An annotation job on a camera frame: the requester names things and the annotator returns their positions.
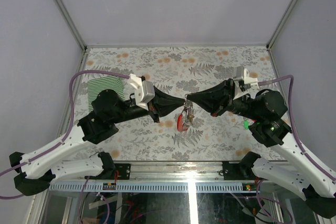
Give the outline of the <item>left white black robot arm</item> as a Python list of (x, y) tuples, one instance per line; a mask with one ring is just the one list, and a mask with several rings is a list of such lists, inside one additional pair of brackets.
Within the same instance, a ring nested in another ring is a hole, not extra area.
[(116, 167), (111, 155), (101, 151), (98, 154), (75, 161), (67, 158), (80, 150), (94, 147), (118, 132), (116, 125), (150, 116), (155, 123), (184, 105), (184, 99), (154, 89), (154, 98), (145, 109), (135, 103), (136, 95), (129, 100), (113, 90), (101, 91), (92, 102), (93, 110), (69, 134), (64, 134), (49, 144), (31, 153), (10, 154), (11, 166), (17, 172), (15, 188), (24, 196), (32, 196), (49, 188), (50, 185), (77, 177), (109, 179), (115, 175)]

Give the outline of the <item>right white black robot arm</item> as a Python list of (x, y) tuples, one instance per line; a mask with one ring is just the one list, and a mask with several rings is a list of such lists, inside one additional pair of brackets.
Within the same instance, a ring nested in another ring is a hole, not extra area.
[(274, 182), (300, 197), (317, 215), (331, 219), (335, 217), (335, 171), (299, 140), (294, 120), (287, 124), (282, 119), (286, 112), (291, 112), (291, 99), (285, 100), (278, 91), (260, 89), (272, 83), (275, 81), (228, 79), (186, 98), (213, 117), (231, 112), (253, 120), (248, 128), (254, 139), (282, 156), (296, 172), (274, 168), (260, 155), (250, 152), (241, 160), (240, 175)]

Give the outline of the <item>grey red key ring holder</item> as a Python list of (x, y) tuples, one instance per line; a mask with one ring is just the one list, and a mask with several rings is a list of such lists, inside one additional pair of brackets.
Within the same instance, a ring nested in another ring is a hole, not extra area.
[(185, 99), (182, 112), (177, 118), (176, 128), (179, 132), (187, 131), (194, 120), (193, 102)]

